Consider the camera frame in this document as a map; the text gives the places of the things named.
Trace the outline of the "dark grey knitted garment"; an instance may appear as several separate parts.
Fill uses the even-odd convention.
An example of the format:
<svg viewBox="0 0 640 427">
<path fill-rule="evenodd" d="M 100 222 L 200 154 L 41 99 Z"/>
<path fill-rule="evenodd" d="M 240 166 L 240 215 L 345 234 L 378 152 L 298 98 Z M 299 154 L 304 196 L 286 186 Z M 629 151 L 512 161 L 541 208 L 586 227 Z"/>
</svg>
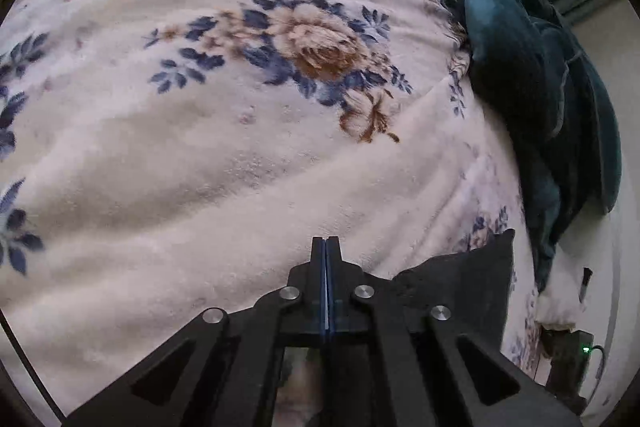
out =
<svg viewBox="0 0 640 427">
<path fill-rule="evenodd" d="M 442 305 L 489 346 L 501 346 L 508 316 L 515 231 L 507 229 L 472 251 L 440 255 L 393 278 L 403 305 L 431 310 Z"/>
</svg>

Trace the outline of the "black box green light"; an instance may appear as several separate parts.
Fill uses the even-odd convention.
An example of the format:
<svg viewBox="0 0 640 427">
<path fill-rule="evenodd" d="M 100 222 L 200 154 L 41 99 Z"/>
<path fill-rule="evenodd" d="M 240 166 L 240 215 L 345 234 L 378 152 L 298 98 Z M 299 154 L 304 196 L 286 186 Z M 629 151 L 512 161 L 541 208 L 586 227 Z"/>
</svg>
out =
<svg viewBox="0 0 640 427">
<path fill-rule="evenodd" d="M 550 373 L 544 387 L 573 413 L 580 415 L 587 406 L 587 400 L 579 390 L 590 359 L 593 335 L 578 329 L 543 329 L 540 339 L 544 353 L 550 357 Z"/>
</svg>

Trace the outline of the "floral fleece bed blanket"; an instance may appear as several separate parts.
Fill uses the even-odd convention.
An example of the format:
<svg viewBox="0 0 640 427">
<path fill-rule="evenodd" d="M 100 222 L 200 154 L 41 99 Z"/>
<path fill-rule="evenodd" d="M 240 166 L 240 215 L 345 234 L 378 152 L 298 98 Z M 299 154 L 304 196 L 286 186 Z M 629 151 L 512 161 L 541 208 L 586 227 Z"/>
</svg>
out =
<svg viewBox="0 0 640 427">
<path fill-rule="evenodd" d="M 70 413 L 335 235 L 393 277 L 513 230 L 502 353 L 537 362 L 518 168 L 442 0 L 16 0 L 1 306 Z"/>
</svg>

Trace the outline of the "teal velvet blanket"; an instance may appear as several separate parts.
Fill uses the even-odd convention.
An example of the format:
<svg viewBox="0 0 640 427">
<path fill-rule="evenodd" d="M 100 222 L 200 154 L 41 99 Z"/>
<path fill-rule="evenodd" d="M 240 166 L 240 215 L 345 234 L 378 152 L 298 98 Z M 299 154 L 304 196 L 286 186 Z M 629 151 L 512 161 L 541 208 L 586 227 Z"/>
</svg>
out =
<svg viewBox="0 0 640 427">
<path fill-rule="evenodd" d="M 475 94 L 503 120 L 518 171 L 538 289 L 559 239 L 591 199 L 614 208 L 622 148 L 605 85 L 547 0 L 444 0 L 466 32 Z"/>
</svg>

